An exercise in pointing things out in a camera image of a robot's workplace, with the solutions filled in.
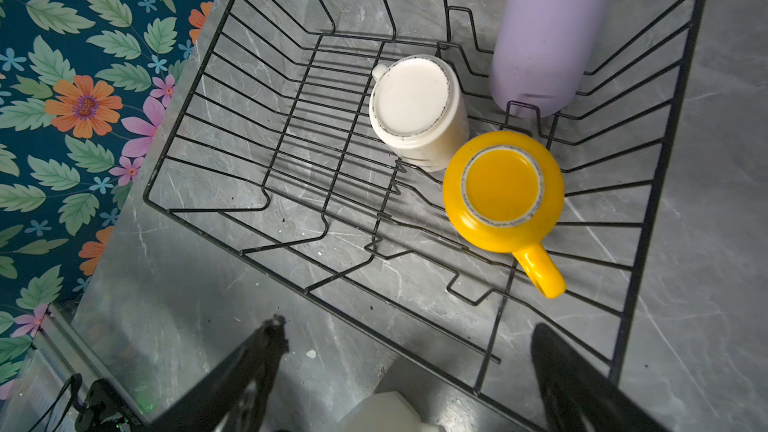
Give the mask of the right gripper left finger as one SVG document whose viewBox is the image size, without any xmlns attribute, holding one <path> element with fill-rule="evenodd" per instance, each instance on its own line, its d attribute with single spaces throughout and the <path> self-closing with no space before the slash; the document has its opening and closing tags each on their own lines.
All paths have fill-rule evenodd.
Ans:
<svg viewBox="0 0 768 432">
<path fill-rule="evenodd" d="M 149 431 L 257 431 L 266 415 L 282 357 L 289 351 L 285 318 L 264 321 Z"/>
</svg>

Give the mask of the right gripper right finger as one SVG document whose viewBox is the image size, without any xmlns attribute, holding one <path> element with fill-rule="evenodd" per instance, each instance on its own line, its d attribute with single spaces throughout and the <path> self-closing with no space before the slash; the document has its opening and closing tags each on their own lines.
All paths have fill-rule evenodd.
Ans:
<svg viewBox="0 0 768 432">
<path fill-rule="evenodd" d="M 549 431 L 663 431 L 551 327 L 535 326 L 531 357 Z"/>
</svg>

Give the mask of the white faceted mug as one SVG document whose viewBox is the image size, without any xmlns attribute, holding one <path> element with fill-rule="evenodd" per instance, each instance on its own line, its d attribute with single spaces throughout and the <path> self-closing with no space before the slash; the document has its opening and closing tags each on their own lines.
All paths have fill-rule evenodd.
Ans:
<svg viewBox="0 0 768 432">
<path fill-rule="evenodd" d="M 423 422 L 419 413 L 396 391 L 377 393 L 359 402 L 336 428 L 343 432 L 445 432 L 438 424 Z"/>
</svg>

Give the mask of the yellow mug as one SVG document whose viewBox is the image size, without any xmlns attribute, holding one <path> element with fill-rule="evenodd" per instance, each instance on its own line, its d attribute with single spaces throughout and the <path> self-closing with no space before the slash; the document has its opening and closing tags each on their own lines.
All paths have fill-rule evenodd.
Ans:
<svg viewBox="0 0 768 432">
<path fill-rule="evenodd" d="M 447 217 L 466 241 L 510 254 L 549 299 L 566 282 L 542 245 L 564 208 L 564 179 L 553 155 L 533 138 L 496 131 L 464 144 L 442 185 Z"/>
</svg>

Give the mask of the white mug red inside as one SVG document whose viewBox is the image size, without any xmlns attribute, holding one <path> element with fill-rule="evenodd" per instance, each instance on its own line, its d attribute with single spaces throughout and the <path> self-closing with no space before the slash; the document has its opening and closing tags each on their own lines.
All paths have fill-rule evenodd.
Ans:
<svg viewBox="0 0 768 432">
<path fill-rule="evenodd" d="M 412 55 L 372 71 L 369 119 L 377 137 L 402 161 L 426 172 L 448 167 L 469 140 L 456 73 L 440 58 Z"/>
</svg>

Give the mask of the lilac plastic cup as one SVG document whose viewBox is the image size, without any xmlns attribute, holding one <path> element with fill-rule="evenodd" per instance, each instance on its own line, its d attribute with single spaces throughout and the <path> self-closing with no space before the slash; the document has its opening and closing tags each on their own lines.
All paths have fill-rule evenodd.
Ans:
<svg viewBox="0 0 768 432">
<path fill-rule="evenodd" d="M 489 73 L 494 102 L 522 118 L 575 97 L 610 0 L 507 0 Z"/>
</svg>

